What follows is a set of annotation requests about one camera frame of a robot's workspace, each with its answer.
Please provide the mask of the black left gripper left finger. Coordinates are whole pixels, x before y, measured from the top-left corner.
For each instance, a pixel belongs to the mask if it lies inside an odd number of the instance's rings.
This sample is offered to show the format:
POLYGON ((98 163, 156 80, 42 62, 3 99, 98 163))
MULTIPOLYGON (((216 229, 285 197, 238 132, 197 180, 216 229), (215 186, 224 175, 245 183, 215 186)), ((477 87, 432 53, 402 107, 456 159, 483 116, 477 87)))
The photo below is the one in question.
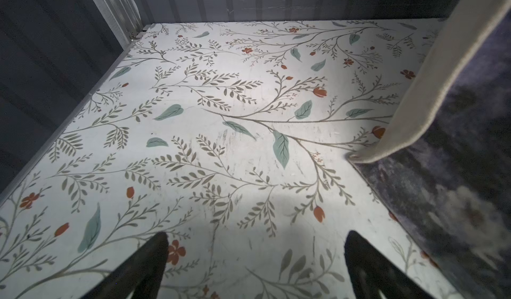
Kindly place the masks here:
POLYGON ((168 247, 167 234, 158 232, 83 298, 156 298, 168 247))

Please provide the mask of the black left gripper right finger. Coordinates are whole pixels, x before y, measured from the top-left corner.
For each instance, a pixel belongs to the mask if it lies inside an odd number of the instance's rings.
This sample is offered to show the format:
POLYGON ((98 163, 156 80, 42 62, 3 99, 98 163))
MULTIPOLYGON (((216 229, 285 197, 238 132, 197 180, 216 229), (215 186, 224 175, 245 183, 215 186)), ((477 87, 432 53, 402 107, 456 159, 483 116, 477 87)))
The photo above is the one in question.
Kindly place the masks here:
POLYGON ((432 299, 356 231, 347 235, 344 256, 356 298, 432 299))

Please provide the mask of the cream canvas tote bag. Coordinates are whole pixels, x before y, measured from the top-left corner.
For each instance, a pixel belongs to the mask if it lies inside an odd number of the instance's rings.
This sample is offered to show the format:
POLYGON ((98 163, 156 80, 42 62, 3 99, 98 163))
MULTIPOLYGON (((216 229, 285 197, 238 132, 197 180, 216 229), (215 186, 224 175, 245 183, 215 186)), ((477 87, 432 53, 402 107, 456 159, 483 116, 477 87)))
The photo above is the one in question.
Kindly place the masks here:
POLYGON ((510 297, 510 0, 460 0, 350 163, 465 298, 510 297))

